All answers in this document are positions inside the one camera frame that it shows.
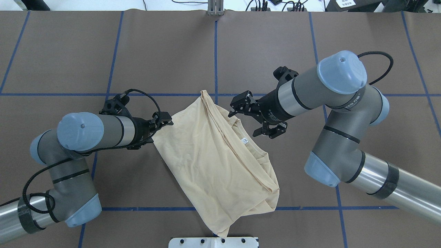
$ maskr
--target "metal stand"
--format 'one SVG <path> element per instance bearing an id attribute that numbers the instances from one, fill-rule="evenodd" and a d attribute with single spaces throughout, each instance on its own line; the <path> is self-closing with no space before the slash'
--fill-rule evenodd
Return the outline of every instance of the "metal stand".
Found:
<path id="1" fill-rule="evenodd" d="M 173 238 L 168 243 L 168 248 L 259 248 L 258 237 L 201 237 L 201 238 Z"/>
<path id="2" fill-rule="evenodd" d="M 224 15 L 224 0 L 208 0 L 208 15 Z"/>

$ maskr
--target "blue grid line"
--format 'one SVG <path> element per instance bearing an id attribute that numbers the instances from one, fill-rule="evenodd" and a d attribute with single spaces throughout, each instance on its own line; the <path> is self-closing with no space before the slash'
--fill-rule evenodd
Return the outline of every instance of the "blue grid line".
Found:
<path id="1" fill-rule="evenodd" d="M 2 81 L 1 86 L 0 86 L 0 93 L 3 91 L 4 85 L 6 84 L 7 75 L 9 74 L 9 70 L 11 69 L 12 61 L 14 60 L 15 53 L 17 52 L 17 49 L 18 49 L 19 44 L 20 44 L 20 40 L 22 39 L 22 36 L 23 36 L 23 32 L 25 31 L 25 27 L 26 27 L 26 24 L 27 24 L 27 20 L 29 19 L 29 15 L 30 15 L 30 11 L 28 11 L 28 13 L 26 15 L 25 22 L 23 23 L 23 27 L 22 27 L 22 30 L 20 31 L 19 38 L 17 39 L 17 43 L 15 44 L 14 51 L 12 52 L 11 59 L 9 60 L 9 64 L 7 65 L 6 73 L 4 74 L 3 81 Z"/>
<path id="2" fill-rule="evenodd" d="M 314 26 L 312 23 L 311 12 L 308 12 L 308 15 L 309 15 L 309 26 L 311 27 L 312 46 L 314 48 L 315 63 L 318 64 L 317 46 L 315 45 Z"/>
<path id="3" fill-rule="evenodd" d="M 323 115 L 325 116 L 325 123 L 328 121 L 328 113 L 326 112 L 326 107 L 323 105 Z"/>
<path id="4" fill-rule="evenodd" d="M 103 211 L 196 211 L 194 207 L 103 207 Z"/>
<path id="5" fill-rule="evenodd" d="M 0 93 L 0 96 L 42 96 L 42 97 L 65 97 L 65 96 L 106 96 L 106 93 Z"/>
<path id="6" fill-rule="evenodd" d="M 110 86 L 112 84 L 113 69 L 115 68 L 116 52 L 118 51 L 118 43 L 120 41 L 121 25 L 123 24 L 123 17 L 124 17 L 124 11 L 121 11 L 120 25 L 118 27 L 118 34 L 116 35 L 115 49 L 113 50 L 112 66 L 110 67 L 109 83 L 107 85 L 107 91 L 106 91 L 106 100 L 109 98 Z"/>
<path id="7" fill-rule="evenodd" d="M 91 173 L 92 180 L 95 178 L 95 169 L 97 167 L 97 160 L 98 160 L 98 152 L 95 152 L 95 156 L 93 158 L 92 173 Z"/>
<path id="8" fill-rule="evenodd" d="M 217 20 L 214 22 L 214 103 L 218 100 L 217 91 Z"/>
<path id="9" fill-rule="evenodd" d="M 411 51 L 412 51 L 412 56 L 413 56 L 413 58 L 415 60 L 416 68 L 418 69 L 419 77 L 421 79 L 421 83 L 422 83 L 422 86 L 424 88 L 424 92 L 426 93 L 426 96 L 427 96 L 427 101 L 429 102 L 430 110 L 432 112 L 432 115 L 433 115 L 434 120 L 435 120 L 435 124 L 436 124 L 437 129 L 438 129 L 438 135 L 441 138 L 441 128 L 440 128 L 440 125 L 438 123 L 438 118 L 437 118 L 437 115 L 435 113 L 434 106 L 432 105 L 432 100 L 430 99 L 430 96 L 429 96 L 429 91 L 427 90 L 426 82 L 424 81 L 424 77 L 422 76 L 422 72 L 421 72 L 421 68 L 420 68 L 419 63 L 418 63 L 418 59 L 416 58 L 415 51 L 413 49 L 411 37 L 409 36 L 409 30 L 407 29 L 406 18 L 404 17 L 404 12 L 403 11 L 401 11 L 401 17 L 403 18 L 404 30 L 406 30 L 407 41 L 409 42 L 409 46 L 410 46 Z"/>
<path id="10" fill-rule="evenodd" d="M 395 206 L 323 206 L 323 207 L 276 207 L 276 211 L 311 211 L 311 210 L 396 210 Z M 103 211 L 196 211 L 194 207 L 103 207 Z"/>
<path id="11" fill-rule="evenodd" d="M 86 224 L 81 225 L 81 233 L 80 233 L 80 239 L 78 240 L 78 248 L 82 247 L 82 240 L 84 238 L 84 229 L 86 229 Z"/>
<path id="12" fill-rule="evenodd" d="M 115 42 L 115 49 L 113 50 L 113 58 L 112 58 L 112 66 L 110 67 L 110 75 L 109 75 L 109 82 L 107 85 L 107 91 L 106 91 L 106 100 L 108 99 L 109 95 L 110 95 L 110 86 L 112 84 L 112 76 L 113 76 L 113 69 L 115 67 L 115 60 L 116 60 L 116 52 L 118 51 L 118 42 L 120 40 L 120 34 L 121 34 L 121 25 L 123 23 L 123 17 L 124 17 L 124 11 L 121 11 L 121 17 L 120 17 L 120 24 L 118 26 L 118 34 L 116 35 L 116 42 Z M 92 166 L 92 173 L 91 173 L 91 177 L 92 180 L 95 177 L 95 169 L 97 166 L 97 158 L 98 158 L 98 153 L 95 153 L 95 157 L 93 158 L 93 166 Z M 81 234 L 80 234 L 80 239 L 78 241 L 78 248 L 82 247 L 82 241 L 84 238 L 84 230 L 86 229 L 86 224 L 83 224 L 81 227 Z"/>
<path id="13" fill-rule="evenodd" d="M 118 93 L 0 93 L 0 96 L 42 96 L 42 97 L 63 97 L 63 96 L 86 96 L 86 97 L 93 97 L 93 96 L 115 96 Z M 201 94 L 200 93 L 149 93 L 151 96 L 159 96 L 159 97 L 198 97 Z M 216 94 L 210 93 L 209 94 L 212 97 L 215 97 Z M 235 97 L 239 95 L 239 93 L 218 93 L 218 97 Z M 263 97 L 266 94 L 256 93 L 253 94 L 253 96 L 256 97 Z M 130 93 L 130 96 L 132 97 L 142 97 L 144 96 L 141 93 Z M 384 94 L 386 97 L 441 97 L 441 94 Z"/>
<path id="14" fill-rule="evenodd" d="M 341 233 L 343 234 L 343 245 L 344 248 L 348 248 L 348 241 L 346 239 L 346 229 L 344 227 L 343 210 L 341 208 L 340 189 L 338 188 L 338 185 L 335 187 L 335 192 L 337 194 L 338 213 L 340 215 Z"/>
<path id="15" fill-rule="evenodd" d="M 315 44 L 315 35 L 314 35 L 314 25 L 312 22 L 312 14 L 311 14 L 311 12 L 308 12 L 308 14 L 309 14 L 309 24 L 311 27 L 312 45 L 314 48 L 315 63 L 318 64 L 318 54 L 317 54 L 317 47 Z M 328 115 L 326 113 L 325 105 L 323 105 L 323 115 L 325 117 L 325 123 L 326 123 L 328 121 Z M 348 248 L 348 241 L 346 240 L 346 229 L 344 228 L 343 210 L 341 208 L 340 191 L 339 191 L 338 185 L 337 185 L 337 187 L 335 187 L 335 191 L 336 191 L 336 196 L 337 196 L 338 212 L 340 214 L 340 225 L 341 225 L 341 233 L 343 236 L 343 244 L 344 244 L 344 248 Z"/>

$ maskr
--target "black tape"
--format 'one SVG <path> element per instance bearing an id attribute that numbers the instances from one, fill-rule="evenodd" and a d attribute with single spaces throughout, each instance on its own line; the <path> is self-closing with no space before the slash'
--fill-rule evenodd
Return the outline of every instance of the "black tape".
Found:
<path id="1" fill-rule="evenodd" d="M 396 189 L 396 186 L 398 185 L 398 179 L 400 178 L 400 170 L 398 169 L 398 167 L 390 163 L 387 163 L 387 165 L 388 174 L 385 183 L 381 186 L 379 190 L 377 190 L 377 192 L 372 194 L 367 193 L 368 195 L 373 195 L 380 200 L 385 199 L 393 193 L 393 191 Z"/>
<path id="2" fill-rule="evenodd" d="M 363 169 L 365 161 L 366 161 L 366 154 L 364 153 L 364 151 L 361 151 L 361 162 L 360 162 L 359 168 L 358 168 L 357 172 L 355 173 L 355 175 L 351 179 L 346 181 L 345 183 L 350 184 L 360 175 L 360 172 Z"/>
<path id="3" fill-rule="evenodd" d="M 41 228 L 37 224 L 37 222 L 32 218 L 32 214 L 30 211 L 30 208 L 28 208 L 24 203 L 23 197 L 20 197 L 17 207 L 17 214 L 19 216 L 20 224 L 22 224 L 22 228 L 29 234 L 46 229 Z"/>
<path id="4" fill-rule="evenodd" d="M 77 176 L 82 175 L 82 174 L 86 174 L 88 172 L 89 172 L 89 169 L 78 171 L 78 172 L 75 172 L 73 174 L 67 175 L 65 177 L 61 177 L 61 178 L 55 179 L 55 180 L 52 181 L 52 183 L 56 184 L 56 183 L 62 182 L 64 180 L 71 179 L 71 178 L 77 177 Z"/>
<path id="5" fill-rule="evenodd" d="M 359 139 L 357 139 L 356 137 L 354 137 L 354 136 L 352 136 L 352 135 L 350 135 L 350 134 L 347 134 L 347 133 L 345 133 L 345 132 L 342 132 L 342 131 L 340 131 L 340 130 L 338 130 L 338 129 L 332 128 L 332 127 L 330 127 L 330 126 L 324 126 L 323 129 L 328 130 L 328 131 L 331 131 L 331 132 L 336 133 L 336 134 L 338 134 L 338 135 L 341 135 L 341 136 L 343 136 L 343 137 L 345 137 L 345 138 L 347 138 L 347 139 L 350 139 L 350 140 L 356 142 L 357 144 L 360 144 L 360 140 L 359 140 Z"/>
<path id="6" fill-rule="evenodd" d="M 355 105 L 357 105 L 360 102 L 365 91 L 366 91 L 366 87 L 359 89 L 348 102 L 338 107 L 331 107 L 329 105 L 326 106 L 328 106 L 331 109 L 345 109 L 347 111 L 350 111 L 353 107 L 355 107 Z"/>
<path id="7" fill-rule="evenodd" d="M 123 124 L 123 122 L 122 122 L 118 117 L 116 117 L 116 116 L 114 116 L 114 117 L 120 122 L 120 124 L 121 124 L 121 129 L 122 129 L 122 132 L 121 132 L 121 138 L 120 138 L 120 140 L 118 141 L 118 143 L 116 143 L 116 145 L 114 145 L 114 147 L 115 147 L 115 146 L 119 145 L 119 144 L 121 143 L 121 141 L 123 140 L 123 138 L 124 138 L 124 124 Z"/>
<path id="8" fill-rule="evenodd" d="M 50 202 L 50 200 L 49 200 L 49 197 L 45 197 L 45 200 L 46 200 L 46 208 L 47 208 L 47 209 L 51 209 L 51 202 Z M 49 215 L 51 216 L 51 219 L 52 219 L 55 223 L 60 222 L 60 221 L 55 217 L 53 211 L 50 211 L 50 212 L 49 212 Z"/>
<path id="9" fill-rule="evenodd" d="M 307 109 L 307 110 L 312 110 L 312 108 L 308 108 L 308 107 L 306 107 L 306 105 L 304 105 L 304 104 L 302 103 L 302 101 L 299 99 L 299 96 L 297 95 L 297 92 L 295 91 L 295 86 L 294 86 L 294 84 L 295 84 L 295 79 L 292 81 L 292 84 L 291 84 L 292 94 L 294 95 L 295 100 L 299 103 L 299 105 L 300 105 L 302 108 Z"/>
<path id="10" fill-rule="evenodd" d="M 46 163 L 41 159 L 40 155 L 38 154 L 38 146 L 40 145 L 40 141 L 41 141 L 41 139 L 43 138 L 43 136 L 44 136 L 47 132 L 49 132 L 50 130 L 52 130 L 52 129 L 49 129 L 49 130 L 47 130 L 46 132 L 44 132 L 43 135 L 42 135 L 42 136 L 40 137 L 40 139 L 38 140 L 38 143 L 37 143 L 37 156 L 38 156 L 38 158 L 40 159 L 40 161 L 42 161 L 44 164 L 46 164 Z"/>
<path id="11" fill-rule="evenodd" d="M 377 88 L 375 88 L 374 87 L 374 89 L 380 94 L 380 97 L 381 97 L 381 92 L 377 89 Z M 383 109 L 383 98 L 381 98 L 381 109 L 380 109 L 380 112 L 378 113 L 378 116 L 377 116 L 377 118 L 375 118 L 375 120 L 373 120 L 371 123 L 369 123 L 369 124 L 372 124 L 373 122 L 375 122 L 379 117 L 380 117 L 380 115 L 381 115 L 381 110 Z"/>

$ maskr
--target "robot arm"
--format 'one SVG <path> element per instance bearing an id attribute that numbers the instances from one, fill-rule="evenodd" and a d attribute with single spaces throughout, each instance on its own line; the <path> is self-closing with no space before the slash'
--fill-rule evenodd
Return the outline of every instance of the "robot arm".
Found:
<path id="1" fill-rule="evenodd" d="M 352 184 L 441 225 L 441 187 L 358 148 L 367 128 L 386 118 L 389 102 L 377 88 L 366 84 L 366 70 L 355 54 L 341 51 L 301 75 L 279 67 L 274 76 L 279 80 L 275 90 L 258 100 L 250 91 L 234 97 L 229 115 L 252 116 L 262 124 L 253 136 L 274 139 L 286 132 L 286 120 L 327 105 L 333 110 L 305 172 L 330 187 L 341 181 Z"/>
<path id="2" fill-rule="evenodd" d="M 56 130 L 48 130 L 31 144 L 35 161 L 49 169 L 54 188 L 44 194 L 23 194 L 0 206 L 0 244 L 27 233 L 65 221 L 69 227 L 84 224 L 101 213 L 98 193 L 85 157 L 97 150 L 127 148 L 137 150 L 152 143 L 151 136 L 165 125 L 173 125 L 167 112 L 155 112 L 153 119 L 132 117 L 125 105 L 126 91 L 105 102 L 100 115 L 70 113 Z"/>

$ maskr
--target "beige cloth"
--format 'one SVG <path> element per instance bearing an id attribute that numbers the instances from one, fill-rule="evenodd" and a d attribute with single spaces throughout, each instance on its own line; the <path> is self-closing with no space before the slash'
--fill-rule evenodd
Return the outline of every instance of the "beige cloth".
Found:
<path id="1" fill-rule="evenodd" d="M 239 217 L 276 209 L 279 184 L 268 153 L 206 90 L 173 123 L 155 134 L 154 144 L 213 233 L 225 238 Z"/>

